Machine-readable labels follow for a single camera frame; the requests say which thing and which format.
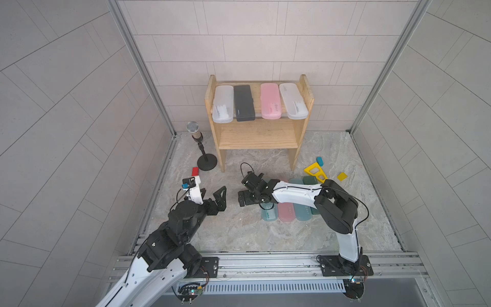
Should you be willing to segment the dark green pencil case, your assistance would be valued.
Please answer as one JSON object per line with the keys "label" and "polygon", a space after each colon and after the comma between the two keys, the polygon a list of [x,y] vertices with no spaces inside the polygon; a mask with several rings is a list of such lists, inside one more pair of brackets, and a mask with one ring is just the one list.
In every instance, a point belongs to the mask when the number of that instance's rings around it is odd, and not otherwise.
{"label": "dark green pencil case", "polygon": [[[305,185],[315,185],[315,184],[318,184],[318,180],[316,177],[308,175],[308,176],[303,177],[303,183]],[[310,210],[311,210],[312,215],[319,215],[320,214],[319,211],[315,207],[311,207]]]}

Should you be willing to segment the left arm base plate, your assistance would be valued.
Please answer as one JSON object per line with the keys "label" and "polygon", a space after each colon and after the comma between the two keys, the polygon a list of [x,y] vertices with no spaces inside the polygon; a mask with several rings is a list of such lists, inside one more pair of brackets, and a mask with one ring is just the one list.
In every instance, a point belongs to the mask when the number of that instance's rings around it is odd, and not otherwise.
{"label": "left arm base plate", "polygon": [[186,278],[216,278],[219,268],[219,257],[204,257],[188,268]]}

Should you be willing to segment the light blue pencil case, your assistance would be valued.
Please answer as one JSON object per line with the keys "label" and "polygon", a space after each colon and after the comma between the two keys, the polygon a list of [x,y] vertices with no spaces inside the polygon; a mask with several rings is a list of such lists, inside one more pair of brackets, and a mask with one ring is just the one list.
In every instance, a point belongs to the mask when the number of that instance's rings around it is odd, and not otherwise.
{"label": "light blue pencil case", "polygon": [[[290,179],[290,183],[304,184],[302,179]],[[293,203],[295,216],[298,221],[309,221],[312,218],[311,207]]]}

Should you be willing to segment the teal pencil case with label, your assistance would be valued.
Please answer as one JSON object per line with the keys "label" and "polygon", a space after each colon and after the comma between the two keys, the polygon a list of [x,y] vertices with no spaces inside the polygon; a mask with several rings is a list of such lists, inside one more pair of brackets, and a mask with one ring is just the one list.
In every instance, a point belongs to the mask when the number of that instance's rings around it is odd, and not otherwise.
{"label": "teal pencil case with label", "polygon": [[261,217],[264,221],[276,221],[278,219],[278,211],[274,203],[262,203],[260,208]]}

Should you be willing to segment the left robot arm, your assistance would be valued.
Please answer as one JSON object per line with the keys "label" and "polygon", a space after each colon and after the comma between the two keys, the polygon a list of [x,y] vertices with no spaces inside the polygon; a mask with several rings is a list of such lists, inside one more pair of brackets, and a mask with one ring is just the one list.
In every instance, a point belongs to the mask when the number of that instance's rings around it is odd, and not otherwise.
{"label": "left robot arm", "polygon": [[203,257],[191,239],[208,216],[226,209],[226,187],[213,198],[206,190],[188,189],[172,207],[168,220],[152,232],[138,249],[128,270],[98,303],[99,306],[152,306],[168,289],[181,302],[192,303],[217,277],[219,259]]}

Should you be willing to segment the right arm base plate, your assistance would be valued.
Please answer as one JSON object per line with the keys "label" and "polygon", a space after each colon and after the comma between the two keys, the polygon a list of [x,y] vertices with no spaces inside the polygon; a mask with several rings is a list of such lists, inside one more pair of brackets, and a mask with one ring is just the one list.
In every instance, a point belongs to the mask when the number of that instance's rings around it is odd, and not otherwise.
{"label": "right arm base plate", "polygon": [[357,262],[350,262],[339,255],[317,255],[322,275],[329,276],[373,276],[373,269],[366,255],[359,256]]}

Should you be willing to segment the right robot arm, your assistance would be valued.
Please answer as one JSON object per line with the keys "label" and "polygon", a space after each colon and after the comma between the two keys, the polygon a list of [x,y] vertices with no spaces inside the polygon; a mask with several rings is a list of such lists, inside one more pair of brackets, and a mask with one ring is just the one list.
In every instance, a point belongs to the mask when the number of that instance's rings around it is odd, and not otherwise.
{"label": "right robot arm", "polygon": [[359,203],[333,180],[322,184],[304,185],[271,179],[249,172],[238,192],[239,205],[263,205],[264,203],[296,203],[317,209],[327,226],[336,232],[341,262],[354,264],[361,257],[356,226]]}

